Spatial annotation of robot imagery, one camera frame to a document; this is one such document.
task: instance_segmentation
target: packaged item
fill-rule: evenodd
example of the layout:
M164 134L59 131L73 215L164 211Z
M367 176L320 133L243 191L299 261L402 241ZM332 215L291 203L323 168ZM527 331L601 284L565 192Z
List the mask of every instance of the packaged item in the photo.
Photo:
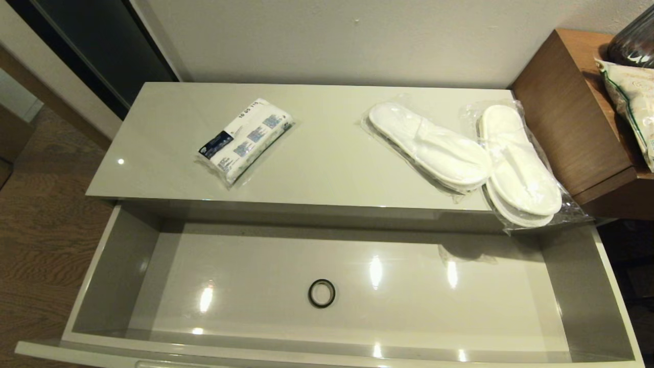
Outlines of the packaged item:
M654 69L595 62L615 110L631 125L645 162L654 172Z
M475 127L492 161L484 194L506 233L592 220L554 178L519 101L473 103L462 120Z
M293 124L286 111L258 98L198 153L230 188Z
M474 140L439 126L400 102L373 106L362 126L387 141L420 173L457 193L479 188L491 174L491 161Z

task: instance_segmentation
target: black rubber ring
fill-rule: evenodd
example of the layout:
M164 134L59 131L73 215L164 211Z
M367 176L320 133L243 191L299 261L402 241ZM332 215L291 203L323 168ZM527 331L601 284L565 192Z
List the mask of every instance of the black rubber ring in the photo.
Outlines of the black rubber ring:
M316 300L313 299L313 296L311 295L311 292L313 291L313 288L316 287L316 286L318 286L318 285L325 285L325 286L327 286L327 287L329 288L329 290L330 290L330 298L329 298L329 300L327 301L327 303L320 304L320 303L316 302ZM309 286L309 293L308 293L308 296L309 296L309 302L310 302L311 305L313 305L314 307L316 307L316 308L327 308L328 306L332 305L332 303L334 302L334 299L336 298L336 288L335 288L334 285L331 283L331 281L329 281L329 280L327 280L327 279L324 279L324 278L321 278L321 279L319 279L319 280L315 280L315 281L313 282L313 284L311 284L311 286Z

